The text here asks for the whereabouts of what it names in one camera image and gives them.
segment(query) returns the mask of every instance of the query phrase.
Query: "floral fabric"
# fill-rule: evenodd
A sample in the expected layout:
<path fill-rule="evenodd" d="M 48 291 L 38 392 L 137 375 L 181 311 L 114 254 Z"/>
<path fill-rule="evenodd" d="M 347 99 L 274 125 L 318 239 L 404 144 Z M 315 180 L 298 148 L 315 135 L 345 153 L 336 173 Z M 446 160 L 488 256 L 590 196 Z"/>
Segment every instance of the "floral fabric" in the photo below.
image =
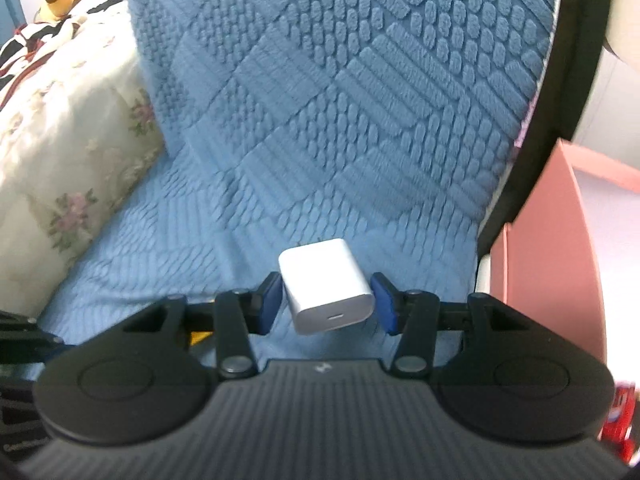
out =
<path fill-rule="evenodd" d="M 126 2 L 0 112 L 0 310 L 37 316 L 162 150 Z"/>

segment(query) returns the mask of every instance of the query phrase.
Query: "open box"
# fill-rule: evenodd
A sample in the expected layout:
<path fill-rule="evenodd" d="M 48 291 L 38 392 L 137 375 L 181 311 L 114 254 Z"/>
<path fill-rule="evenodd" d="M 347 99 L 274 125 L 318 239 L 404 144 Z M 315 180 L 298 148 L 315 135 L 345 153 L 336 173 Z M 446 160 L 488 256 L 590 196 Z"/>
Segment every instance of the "open box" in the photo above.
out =
<path fill-rule="evenodd" d="M 491 250 L 492 296 L 640 383 L 640 171 L 559 141 Z"/>

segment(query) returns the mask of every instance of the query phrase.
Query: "ribbed gray surface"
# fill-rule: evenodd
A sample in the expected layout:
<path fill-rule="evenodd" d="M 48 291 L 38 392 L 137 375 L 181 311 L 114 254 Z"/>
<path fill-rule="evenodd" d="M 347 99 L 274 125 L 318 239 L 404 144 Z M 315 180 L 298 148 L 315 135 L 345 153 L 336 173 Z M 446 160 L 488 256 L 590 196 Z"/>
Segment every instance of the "ribbed gray surface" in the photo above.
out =
<path fill-rule="evenodd" d="M 613 480 L 626 468 L 593 440 L 551 449 L 476 436 L 431 389 L 378 362 L 272 362 L 221 386 L 202 414 L 153 443 L 57 441 L 30 459 L 38 480 Z"/>

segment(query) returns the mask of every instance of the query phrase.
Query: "white cube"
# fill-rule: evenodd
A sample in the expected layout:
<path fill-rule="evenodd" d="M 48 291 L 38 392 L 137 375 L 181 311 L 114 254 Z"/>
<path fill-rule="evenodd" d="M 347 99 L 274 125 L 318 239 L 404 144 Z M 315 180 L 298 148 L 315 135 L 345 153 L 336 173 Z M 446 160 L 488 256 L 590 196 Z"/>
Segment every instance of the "white cube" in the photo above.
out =
<path fill-rule="evenodd" d="M 287 249 L 278 262 L 299 334 L 335 330 L 373 313 L 369 283 L 341 238 Z"/>

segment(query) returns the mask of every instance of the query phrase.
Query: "quilted blue fabric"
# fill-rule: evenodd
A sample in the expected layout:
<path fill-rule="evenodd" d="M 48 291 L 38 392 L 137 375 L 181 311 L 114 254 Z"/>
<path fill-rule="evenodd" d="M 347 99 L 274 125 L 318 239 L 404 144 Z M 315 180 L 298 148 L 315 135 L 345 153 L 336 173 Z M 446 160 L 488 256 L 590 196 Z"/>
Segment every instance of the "quilted blue fabric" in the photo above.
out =
<path fill-rule="evenodd" d="M 251 287 L 296 244 L 447 301 L 542 76 L 555 0 L 129 0 L 167 154 L 61 286 L 78 343 L 165 294 Z M 439 359 L 455 336 L 438 342 Z M 375 317 L 269 357 L 388 358 Z"/>

